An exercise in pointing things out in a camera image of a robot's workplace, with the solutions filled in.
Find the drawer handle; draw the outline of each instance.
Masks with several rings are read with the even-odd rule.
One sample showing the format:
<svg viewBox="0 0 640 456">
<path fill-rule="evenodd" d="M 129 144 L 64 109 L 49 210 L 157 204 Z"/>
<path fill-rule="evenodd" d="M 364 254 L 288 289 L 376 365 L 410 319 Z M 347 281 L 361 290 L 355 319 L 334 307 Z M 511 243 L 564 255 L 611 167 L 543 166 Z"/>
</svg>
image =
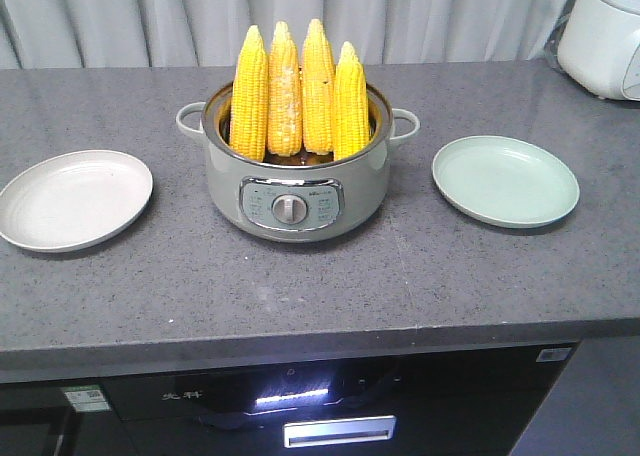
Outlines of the drawer handle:
<svg viewBox="0 0 640 456">
<path fill-rule="evenodd" d="M 385 441 L 393 437 L 395 416 L 330 419 L 287 423 L 283 426 L 285 448 Z"/>
</svg>

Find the yellow corn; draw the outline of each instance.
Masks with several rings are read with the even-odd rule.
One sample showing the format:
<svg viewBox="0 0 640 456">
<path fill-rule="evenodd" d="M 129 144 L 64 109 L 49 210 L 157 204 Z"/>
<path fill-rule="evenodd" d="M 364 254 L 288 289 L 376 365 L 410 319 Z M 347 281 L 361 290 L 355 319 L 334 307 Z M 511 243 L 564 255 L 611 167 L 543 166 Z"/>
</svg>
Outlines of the yellow corn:
<svg viewBox="0 0 640 456">
<path fill-rule="evenodd" d="M 256 161 L 264 159 L 269 105 L 269 66 L 257 26 L 251 26 L 238 56 L 231 98 L 229 146 Z"/>
<path fill-rule="evenodd" d="M 289 27 L 276 23 L 269 54 L 269 118 L 267 149 L 292 156 L 302 147 L 302 93 L 300 64 Z"/>
<path fill-rule="evenodd" d="M 335 63 L 319 19 L 309 23 L 302 48 L 304 147 L 316 154 L 333 151 L 332 118 Z"/>
<path fill-rule="evenodd" d="M 336 67 L 333 159 L 347 158 L 369 143 L 369 109 L 364 68 L 345 41 Z"/>
</svg>

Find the countertop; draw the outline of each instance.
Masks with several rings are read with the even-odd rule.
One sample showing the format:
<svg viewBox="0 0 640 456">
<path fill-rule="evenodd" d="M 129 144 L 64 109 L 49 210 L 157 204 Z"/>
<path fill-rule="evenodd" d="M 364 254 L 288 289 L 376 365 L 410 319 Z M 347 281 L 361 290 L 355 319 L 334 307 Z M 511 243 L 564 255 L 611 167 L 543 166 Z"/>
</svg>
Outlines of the countertop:
<svg viewBox="0 0 640 456">
<path fill-rule="evenodd" d="M 542 60 L 367 77 L 420 134 L 394 154 L 366 223 L 292 245 L 224 219 L 203 150 L 175 126 L 233 68 L 0 71 L 0 186 L 84 149 L 132 154 L 154 177 L 141 217 L 98 246 L 0 241 L 0 382 L 640 334 L 640 103 L 599 100 Z M 449 205 L 431 160 L 481 134 L 564 161 L 575 210 L 511 230 Z"/>
</svg>

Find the pot handle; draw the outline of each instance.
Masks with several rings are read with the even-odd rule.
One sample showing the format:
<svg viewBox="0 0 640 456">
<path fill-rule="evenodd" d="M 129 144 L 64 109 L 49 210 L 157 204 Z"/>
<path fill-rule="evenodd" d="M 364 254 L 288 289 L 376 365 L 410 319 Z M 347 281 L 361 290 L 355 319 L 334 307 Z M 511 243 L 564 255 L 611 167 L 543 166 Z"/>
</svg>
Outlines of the pot handle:
<svg viewBox="0 0 640 456">
<path fill-rule="evenodd" d="M 184 118 L 192 113 L 201 113 L 206 103 L 199 101 L 197 103 L 190 103 L 184 106 L 176 114 L 176 125 L 182 134 L 190 137 L 196 143 L 202 143 L 204 140 L 204 129 L 202 129 L 202 121 L 200 122 L 200 129 L 194 129 L 191 126 L 185 124 Z"/>
<path fill-rule="evenodd" d="M 411 111 L 407 111 L 406 109 L 392 108 L 391 111 L 393 112 L 393 119 L 405 119 L 410 123 L 413 123 L 413 129 L 408 133 L 391 135 L 389 143 L 391 143 L 391 148 L 395 149 L 418 134 L 418 131 L 420 131 L 420 120 L 415 114 Z"/>
</svg>

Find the rice cooker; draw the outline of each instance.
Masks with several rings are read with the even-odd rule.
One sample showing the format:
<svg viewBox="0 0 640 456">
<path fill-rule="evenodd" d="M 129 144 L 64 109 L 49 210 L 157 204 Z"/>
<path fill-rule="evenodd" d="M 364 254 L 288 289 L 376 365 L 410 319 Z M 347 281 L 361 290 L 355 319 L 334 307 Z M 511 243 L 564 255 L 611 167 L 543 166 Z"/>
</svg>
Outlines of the rice cooker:
<svg viewBox="0 0 640 456">
<path fill-rule="evenodd" d="M 558 63 L 600 98 L 640 101 L 640 0 L 576 0 Z"/>
</svg>

